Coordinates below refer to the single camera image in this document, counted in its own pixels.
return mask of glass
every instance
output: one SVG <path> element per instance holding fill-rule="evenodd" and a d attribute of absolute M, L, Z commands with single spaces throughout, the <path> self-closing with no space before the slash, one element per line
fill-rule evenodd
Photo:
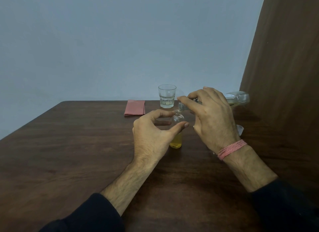
<path fill-rule="evenodd" d="M 175 115 L 171 117 L 172 126 L 182 121 L 184 121 L 184 116 L 181 114 L 181 111 L 175 110 Z M 181 147 L 181 132 L 174 137 L 169 146 L 174 149 L 178 149 Z"/>
<path fill-rule="evenodd" d="M 243 91 L 237 91 L 237 92 L 230 92 L 224 95 L 228 104 L 233 108 L 238 105 L 245 105 L 246 103 L 249 103 L 249 94 Z M 202 104 L 198 99 L 194 99 L 195 102 Z M 178 109 L 181 111 L 189 110 L 186 105 L 179 103 Z"/>
<path fill-rule="evenodd" d="M 176 86 L 164 84 L 159 86 L 160 106 L 171 108 L 174 106 Z"/>

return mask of wooden table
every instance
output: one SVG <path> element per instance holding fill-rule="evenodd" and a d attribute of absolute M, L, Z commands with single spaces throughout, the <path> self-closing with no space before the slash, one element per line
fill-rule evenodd
<path fill-rule="evenodd" d="M 0 141 L 0 230 L 37 231 L 101 191 L 133 158 L 126 101 L 67 101 Z M 146 101 L 146 112 L 159 101 Z M 260 231 L 249 195 L 195 134 L 169 149 L 123 214 L 127 231 Z M 315 203 L 318 167 L 244 107 L 242 138 Z"/>

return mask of water glass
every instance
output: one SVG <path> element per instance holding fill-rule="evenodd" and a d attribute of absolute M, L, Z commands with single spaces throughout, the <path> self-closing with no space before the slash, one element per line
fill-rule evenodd
<path fill-rule="evenodd" d="M 174 106 L 176 86 L 163 84 L 159 86 L 160 106 L 163 108 L 171 108 Z"/>

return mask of pink thread bracelet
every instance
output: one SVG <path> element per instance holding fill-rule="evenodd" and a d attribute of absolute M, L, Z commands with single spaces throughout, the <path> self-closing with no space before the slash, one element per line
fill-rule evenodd
<path fill-rule="evenodd" d="M 218 153 L 217 156 L 220 160 L 223 160 L 226 156 L 228 156 L 229 154 L 233 153 L 234 151 L 240 149 L 241 147 L 243 147 L 246 144 L 247 143 L 241 139 L 241 140 L 227 146 L 226 148 L 222 149 Z"/>

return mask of folded napkin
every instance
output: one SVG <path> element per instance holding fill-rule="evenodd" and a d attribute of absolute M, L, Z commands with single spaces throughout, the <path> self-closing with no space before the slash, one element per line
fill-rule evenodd
<path fill-rule="evenodd" d="M 124 115 L 144 115 L 145 101 L 128 100 Z"/>

